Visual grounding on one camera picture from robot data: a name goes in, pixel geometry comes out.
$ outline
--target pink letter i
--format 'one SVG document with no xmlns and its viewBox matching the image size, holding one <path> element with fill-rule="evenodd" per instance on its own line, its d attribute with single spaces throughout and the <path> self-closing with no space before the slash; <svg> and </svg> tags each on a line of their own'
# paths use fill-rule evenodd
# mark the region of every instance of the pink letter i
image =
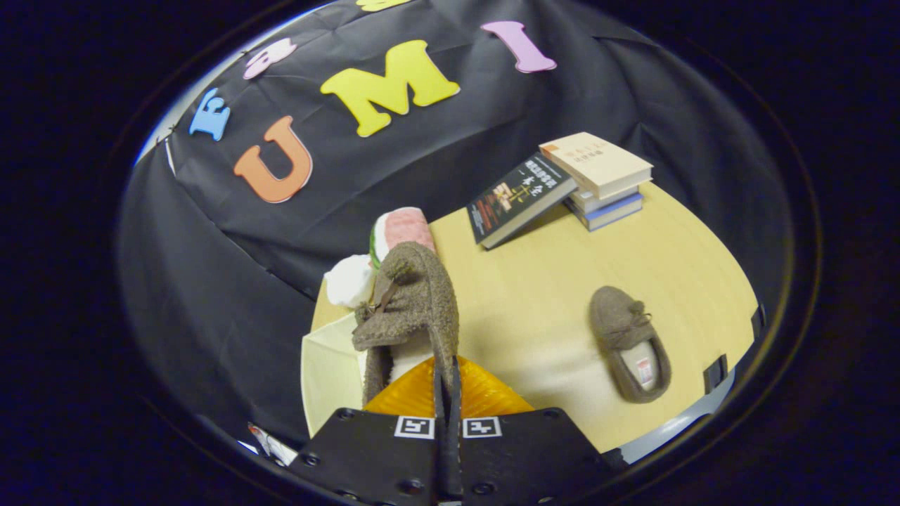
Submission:
<svg viewBox="0 0 900 506">
<path fill-rule="evenodd" d="M 481 26 L 486 32 L 495 33 L 512 54 L 516 56 L 516 70 L 525 74 L 556 68 L 556 62 L 541 53 L 541 50 L 525 35 L 525 25 L 518 21 L 495 21 Z"/>
</svg>

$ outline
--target blue book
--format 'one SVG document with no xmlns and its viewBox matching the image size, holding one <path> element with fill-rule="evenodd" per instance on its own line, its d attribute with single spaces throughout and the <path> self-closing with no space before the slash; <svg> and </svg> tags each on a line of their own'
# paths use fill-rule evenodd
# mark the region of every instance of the blue book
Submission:
<svg viewBox="0 0 900 506">
<path fill-rule="evenodd" d="M 641 194 L 631 194 L 622 200 L 616 201 L 601 207 L 594 212 L 583 214 L 579 211 L 578 206 L 572 201 L 566 200 L 565 204 L 569 209 L 578 216 L 581 224 L 589 231 L 594 231 L 600 227 L 605 227 L 613 221 L 621 220 L 629 214 L 633 214 L 641 210 L 644 206 L 644 197 Z"/>
</svg>

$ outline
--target fuzzy slipper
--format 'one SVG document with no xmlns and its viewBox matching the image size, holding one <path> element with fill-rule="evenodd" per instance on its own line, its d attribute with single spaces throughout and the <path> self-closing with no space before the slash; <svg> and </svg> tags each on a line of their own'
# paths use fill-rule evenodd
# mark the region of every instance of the fuzzy slipper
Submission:
<svg viewBox="0 0 900 506">
<path fill-rule="evenodd" d="M 644 303 L 613 286 L 590 299 L 590 324 L 607 355 L 619 392 L 631 402 L 650 402 L 669 388 L 671 365 Z"/>
<path fill-rule="evenodd" d="M 415 241 L 396 245 L 376 275 L 374 295 L 375 306 L 356 308 L 358 326 L 353 331 L 354 348 L 369 350 L 363 404 L 390 382 L 397 365 L 391 348 L 415 346 L 412 341 L 419 339 L 430 345 L 435 371 L 444 385 L 454 388 L 459 310 L 450 276 L 437 255 Z"/>
</svg>

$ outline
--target letter m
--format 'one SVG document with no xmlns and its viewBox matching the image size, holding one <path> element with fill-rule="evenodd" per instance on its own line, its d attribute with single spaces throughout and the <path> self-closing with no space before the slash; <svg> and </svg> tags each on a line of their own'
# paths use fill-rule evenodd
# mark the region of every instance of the letter m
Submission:
<svg viewBox="0 0 900 506">
<path fill-rule="evenodd" d="M 373 104 L 397 114 L 410 111 L 412 103 L 431 105 L 459 93 L 459 85 L 448 81 L 428 57 L 425 41 L 406 41 L 384 55 L 384 77 L 358 68 L 347 68 L 322 83 L 323 94 L 335 94 L 359 122 L 356 133 L 368 137 L 391 124 L 391 115 L 375 111 Z"/>
</svg>

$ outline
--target black cloth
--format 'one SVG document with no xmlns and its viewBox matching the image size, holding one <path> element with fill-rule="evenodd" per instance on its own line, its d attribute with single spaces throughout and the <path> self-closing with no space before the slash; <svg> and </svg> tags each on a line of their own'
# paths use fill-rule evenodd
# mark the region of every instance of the black cloth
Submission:
<svg viewBox="0 0 900 506">
<path fill-rule="evenodd" d="M 487 22 L 514 20 L 558 67 L 524 74 Z M 417 206 L 434 221 L 464 206 L 543 141 L 589 131 L 654 165 L 654 183 L 729 248 L 766 307 L 789 269 L 790 208 L 766 143 L 689 64 L 601 11 L 566 1 L 417 0 L 368 13 L 326 5 L 260 44 L 298 48 L 252 80 L 251 51 L 207 89 L 231 110 L 221 141 L 187 130 L 196 104 L 134 168 L 119 269 L 135 339 L 186 406 L 223 427 L 246 420 L 306 438 L 301 337 L 322 275 L 368 250 L 375 218 Z M 378 75 L 385 52 L 422 39 L 462 88 L 369 138 L 321 84 L 345 68 Z M 275 120 L 313 159 L 284 203 L 260 199 L 233 168 L 259 145 L 277 176 L 286 156 L 263 141 Z"/>
</svg>

